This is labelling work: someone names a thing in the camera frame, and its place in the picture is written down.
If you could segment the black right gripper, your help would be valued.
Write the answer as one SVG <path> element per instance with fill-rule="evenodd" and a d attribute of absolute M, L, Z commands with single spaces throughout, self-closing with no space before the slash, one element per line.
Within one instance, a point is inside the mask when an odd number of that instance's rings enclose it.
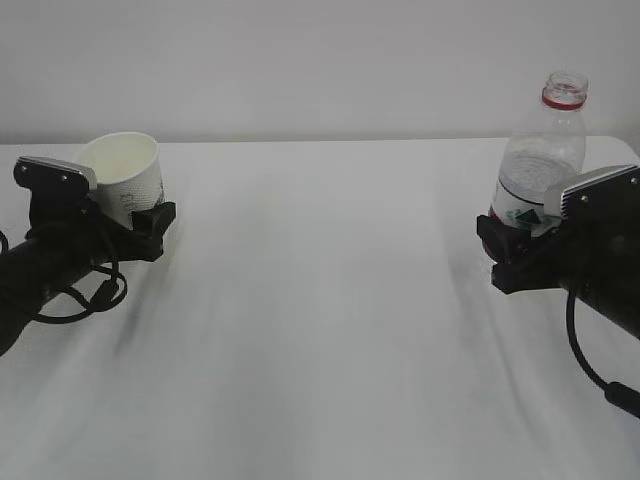
<path fill-rule="evenodd" d="M 491 259 L 492 284 L 505 294 L 571 284 L 615 283 L 639 269 L 639 225 L 614 219 L 566 221 L 540 237 L 479 215 L 476 233 Z"/>

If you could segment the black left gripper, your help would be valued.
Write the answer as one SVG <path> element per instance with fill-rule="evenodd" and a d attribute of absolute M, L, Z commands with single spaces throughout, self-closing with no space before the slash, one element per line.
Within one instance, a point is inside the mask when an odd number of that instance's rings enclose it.
<path fill-rule="evenodd" d="M 85 197 L 66 201 L 33 198 L 24 269 L 30 273 L 86 273 L 106 262 L 153 262 L 176 219 L 176 204 L 163 202 L 131 214 L 129 230 Z"/>

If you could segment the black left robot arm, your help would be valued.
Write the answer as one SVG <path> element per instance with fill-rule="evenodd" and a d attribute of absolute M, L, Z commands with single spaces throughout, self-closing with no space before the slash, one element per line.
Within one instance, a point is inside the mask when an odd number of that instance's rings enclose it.
<path fill-rule="evenodd" d="M 153 262 L 176 219 L 176 204 L 132 215 L 131 230 L 93 201 L 51 212 L 25 241 L 1 254 L 1 352 L 31 322 L 64 325 L 118 306 L 128 293 L 120 264 Z"/>

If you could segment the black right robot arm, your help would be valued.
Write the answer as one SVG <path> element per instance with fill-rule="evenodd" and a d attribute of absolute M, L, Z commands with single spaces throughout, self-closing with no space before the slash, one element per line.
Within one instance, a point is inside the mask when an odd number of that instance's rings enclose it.
<path fill-rule="evenodd" d="M 486 215 L 477 235 L 504 294 L 577 288 L 577 298 L 639 336 L 639 230 L 625 222 L 565 221 L 539 237 Z"/>

